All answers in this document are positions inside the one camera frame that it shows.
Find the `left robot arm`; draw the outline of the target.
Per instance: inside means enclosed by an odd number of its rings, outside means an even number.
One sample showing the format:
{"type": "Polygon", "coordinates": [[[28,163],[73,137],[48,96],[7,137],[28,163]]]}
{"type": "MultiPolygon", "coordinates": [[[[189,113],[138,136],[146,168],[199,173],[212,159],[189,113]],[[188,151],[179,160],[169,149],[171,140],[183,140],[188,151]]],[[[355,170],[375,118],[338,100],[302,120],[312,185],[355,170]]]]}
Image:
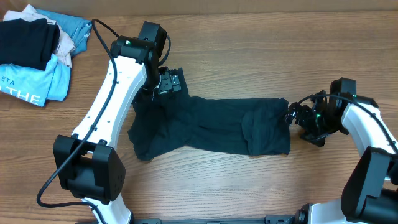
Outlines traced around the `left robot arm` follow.
{"type": "Polygon", "coordinates": [[[109,67],[85,118],[71,136],[57,136],[57,170],[43,186],[59,178],[63,189],[95,214],[97,223],[134,223],[121,195],[126,169],[116,149],[123,122],[136,95],[163,95],[181,89],[178,76],[163,67],[170,40],[156,23],[144,22],[137,37],[118,36],[106,47],[109,67]]]}

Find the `dark teal t-shirt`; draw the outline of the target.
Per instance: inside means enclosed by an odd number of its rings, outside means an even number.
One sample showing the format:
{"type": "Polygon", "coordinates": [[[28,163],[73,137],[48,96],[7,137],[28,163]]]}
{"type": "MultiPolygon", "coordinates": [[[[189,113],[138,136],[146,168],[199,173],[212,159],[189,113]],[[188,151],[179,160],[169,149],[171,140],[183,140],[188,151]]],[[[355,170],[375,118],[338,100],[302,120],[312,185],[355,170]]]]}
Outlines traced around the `dark teal t-shirt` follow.
{"type": "Polygon", "coordinates": [[[248,156],[289,154],[287,100],[190,96],[183,70],[169,73],[178,76],[179,91],[134,100],[128,135],[138,159],[150,161],[182,146],[248,156]]]}

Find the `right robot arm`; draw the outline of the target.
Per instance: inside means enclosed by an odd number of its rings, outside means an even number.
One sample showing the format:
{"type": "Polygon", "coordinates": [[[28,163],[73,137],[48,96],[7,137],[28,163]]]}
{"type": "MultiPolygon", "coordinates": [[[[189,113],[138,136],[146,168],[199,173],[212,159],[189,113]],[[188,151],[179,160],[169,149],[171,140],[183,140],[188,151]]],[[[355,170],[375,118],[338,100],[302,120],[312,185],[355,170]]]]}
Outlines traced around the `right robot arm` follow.
{"type": "Polygon", "coordinates": [[[288,124],[303,128],[301,139],[322,147],[339,131],[352,137],[360,155],[341,198],[304,205],[289,223],[397,223],[397,140],[381,118],[376,101],[356,92],[356,80],[339,78],[330,91],[308,96],[312,106],[292,103],[288,124]]]}

